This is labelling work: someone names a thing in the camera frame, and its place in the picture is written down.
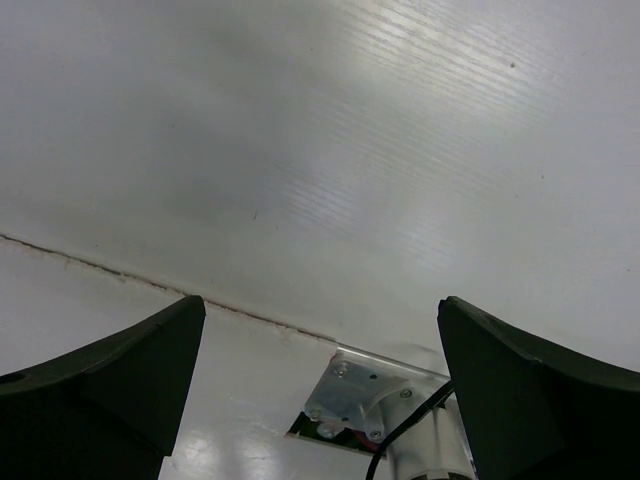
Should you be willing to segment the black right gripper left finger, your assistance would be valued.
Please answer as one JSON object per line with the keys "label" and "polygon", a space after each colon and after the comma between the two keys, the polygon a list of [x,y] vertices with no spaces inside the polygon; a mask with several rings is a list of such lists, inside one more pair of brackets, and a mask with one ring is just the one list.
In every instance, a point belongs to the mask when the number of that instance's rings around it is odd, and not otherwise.
{"label": "black right gripper left finger", "polygon": [[206,317],[185,297],[1,378],[4,479],[156,479],[172,455]]}

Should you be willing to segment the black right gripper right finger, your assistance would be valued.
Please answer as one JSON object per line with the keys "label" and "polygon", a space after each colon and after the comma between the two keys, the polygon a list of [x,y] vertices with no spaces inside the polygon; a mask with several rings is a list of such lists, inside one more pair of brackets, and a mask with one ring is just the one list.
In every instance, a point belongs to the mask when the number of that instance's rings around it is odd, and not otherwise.
{"label": "black right gripper right finger", "polygon": [[638,478],[638,373],[458,297],[437,323],[479,478]]}

